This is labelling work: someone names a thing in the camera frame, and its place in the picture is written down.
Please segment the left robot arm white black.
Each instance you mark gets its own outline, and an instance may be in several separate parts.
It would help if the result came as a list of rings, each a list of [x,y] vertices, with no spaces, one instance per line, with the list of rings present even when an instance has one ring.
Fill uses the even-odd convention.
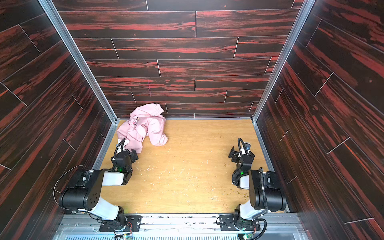
[[[80,173],[73,187],[59,196],[58,205],[71,211],[86,212],[101,219],[106,228],[123,231],[128,226],[124,209],[101,197],[102,187],[124,186],[133,174],[132,163],[139,159],[135,150],[115,151],[109,170],[86,170]]]

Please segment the pink zip jacket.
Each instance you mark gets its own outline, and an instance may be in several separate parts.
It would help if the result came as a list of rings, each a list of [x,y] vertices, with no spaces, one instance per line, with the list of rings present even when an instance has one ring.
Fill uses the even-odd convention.
[[[118,143],[123,143],[124,150],[143,150],[146,137],[153,146],[161,147],[168,142],[164,133],[166,118],[162,116],[163,108],[159,104],[146,104],[130,113],[130,119],[117,130]]]

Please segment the aluminium front rail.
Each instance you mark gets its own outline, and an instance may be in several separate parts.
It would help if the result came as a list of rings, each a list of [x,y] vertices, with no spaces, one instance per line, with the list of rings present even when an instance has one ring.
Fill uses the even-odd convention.
[[[102,223],[88,215],[66,215],[55,240],[246,240],[261,230],[239,231],[223,221],[229,214],[132,214],[123,231],[101,232]]]

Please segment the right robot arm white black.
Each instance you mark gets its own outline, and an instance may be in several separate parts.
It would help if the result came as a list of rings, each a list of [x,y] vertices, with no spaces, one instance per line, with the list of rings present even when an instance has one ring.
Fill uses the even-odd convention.
[[[251,152],[251,144],[238,139],[238,150],[232,148],[229,158],[236,163],[232,174],[232,184],[238,189],[249,191],[249,200],[238,205],[230,224],[239,231],[259,229],[257,220],[269,212],[283,211],[287,207],[287,199],[283,193],[275,172],[265,172],[262,167],[252,169],[255,154]]]

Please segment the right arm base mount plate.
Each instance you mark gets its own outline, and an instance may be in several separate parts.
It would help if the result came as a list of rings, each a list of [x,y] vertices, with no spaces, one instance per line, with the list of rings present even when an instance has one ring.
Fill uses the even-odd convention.
[[[220,227],[221,231],[260,231],[261,227],[259,224],[251,221],[244,220],[240,217],[236,217],[234,214],[220,215],[216,224]]]

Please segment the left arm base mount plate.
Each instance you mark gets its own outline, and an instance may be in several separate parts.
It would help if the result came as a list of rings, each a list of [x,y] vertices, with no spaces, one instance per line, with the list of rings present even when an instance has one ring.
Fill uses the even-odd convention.
[[[115,220],[102,220],[100,232],[138,232],[141,227],[142,216],[125,215],[117,217]]]

